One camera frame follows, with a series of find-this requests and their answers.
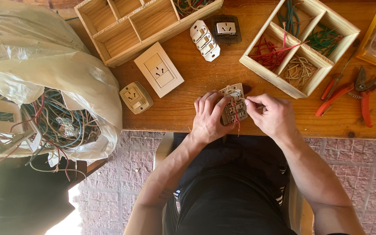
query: wooden table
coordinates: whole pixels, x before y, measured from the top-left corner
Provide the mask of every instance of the wooden table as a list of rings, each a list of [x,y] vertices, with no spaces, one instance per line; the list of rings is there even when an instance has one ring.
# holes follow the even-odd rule
[[[322,0],[322,2],[361,29],[360,39],[365,35],[376,12],[376,0]],[[222,45],[221,55],[212,62],[206,62],[200,55],[191,42],[189,30],[164,42],[162,47],[185,82],[162,99],[154,92],[133,60],[120,67],[112,68],[111,71],[119,81],[120,87],[139,81],[154,101],[151,108],[139,115],[134,115],[122,102],[123,128],[140,131],[189,132],[195,116],[193,103],[198,96],[204,95],[212,89],[218,90],[229,84],[242,82],[252,86],[252,91],[248,93],[249,96],[268,93],[291,100],[294,104],[297,127],[303,136],[347,138],[352,137],[352,133],[354,133],[355,138],[376,139],[376,90],[371,94],[370,99],[373,128],[366,127],[361,121],[360,100],[347,95],[335,101],[326,115],[322,117],[314,115],[322,104],[319,99],[321,93],[330,82],[332,74],[341,71],[352,53],[352,49],[349,49],[343,55],[331,73],[327,75],[309,98],[298,100],[291,98],[239,63],[239,58],[268,19],[277,3],[278,1],[274,0],[225,0],[219,14],[238,17],[242,42],[230,46]],[[65,18],[75,15],[70,8],[76,4],[78,2],[70,0],[49,0],[49,6],[52,9],[61,8],[59,13]],[[70,24],[92,54],[99,57],[80,20],[71,20]],[[375,77],[376,66],[353,58],[343,72],[344,77],[340,84],[354,81],[361,65],[366,69],[368,80]],[[241,134],[263,135],[251,118],[242,121]]]

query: man's right hand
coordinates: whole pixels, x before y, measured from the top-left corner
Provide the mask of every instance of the man's right hand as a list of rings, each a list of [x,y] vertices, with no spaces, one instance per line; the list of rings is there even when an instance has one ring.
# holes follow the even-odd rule
[[[249,96],[245,104],[247,113],[255,124],[274,141],[300,136],[295,126],[292,103],[289,100],[262,94]]]

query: orange-handled screwdriver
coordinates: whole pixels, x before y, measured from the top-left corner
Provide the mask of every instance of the orange-handled screwdriver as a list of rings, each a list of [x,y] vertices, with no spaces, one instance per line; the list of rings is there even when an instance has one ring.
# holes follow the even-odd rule
[[[353,55],[355,55],[360,43],[361,41],[359,39],[355,39],[355,41],[352,43],[352,46],[355,47],[355,50],[353,51],[352,55],[347,60],[345,66],[343,66],[342,71],[340,73],[335,73],[335,75],[333,76],[333,80],[329,83],[329,85],[326,87],[326,90],[323,92],[323,94],[320,97],[322,101],[328,101],[330,99],[330,96],[332,96],[337,84],[339,83],[339,80],[343,77],[343,71],[345,70],[349,61],[351,61],[351,58],[353,57]]]

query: wooden organizer box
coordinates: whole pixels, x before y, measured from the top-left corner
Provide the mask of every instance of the wooden organizer box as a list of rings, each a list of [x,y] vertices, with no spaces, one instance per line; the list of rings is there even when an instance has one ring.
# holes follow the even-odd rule
[[[198,19],[215,14],[223,4],[216,0],[180,19],[173,0],[85,0],[75,11],[105,65],[115,67],[191,27]]]
[[[285,47],[297,44],[301,45],[290,49],[282,63],[276,69],[270,71],[249,56],[256,51],[253,47],[259,43],[259,39],[263,34],[265,37],[268,36],[270,38],[267,38],[268,41],[273,42],[275,45],[278,44],[282,46],[284,30],[280,27],[281,23],[278,20],[277,14],[278,12],[281,12],[285,15],[284,11],[286,12],[286,10],[284,10],[284,2],[285,0],[279,2],[239,61],[259,76],[274,84],[277,88],[280,88],[282,91],[289,94],[291,97],[295,99],[307,98],[330,72],[332,67],[341,58],[349,46],[352,45],[353,41],[359,35],[360,30],[320,1],[303,0],[302,3],[295,6],[296,13],[299,15],[302,22],[300,33],[297,35],[298,38],[287,33],[285,41]],[[292,4],[298,2],[301,1],[293,0]],[[317,24],[319,22],[343,35],[343,38],[337,44],[337,48],[327,57],[321,55],[309,45],[303,43],[306,38],[311,35],[313,29],[318,31]],[[298,90],[280,77],[281,72],[294,55],[305,57],[310,64],[316,67],[316,70],[313,71],[311,75],[311,80],[305,84],[301,90]]]

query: tattoo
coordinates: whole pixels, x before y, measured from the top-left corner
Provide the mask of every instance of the tattoo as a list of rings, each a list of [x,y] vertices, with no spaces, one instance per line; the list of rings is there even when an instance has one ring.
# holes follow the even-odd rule
[[[168,200],[172,194],[173,194],[173,193],[172,193],[172,190],[170,190],[170,189],[168,189],[168,188],[165,188],[165,189],[162,190],[162,192],[160,193],[159,198],[162,199],[162,200]]]

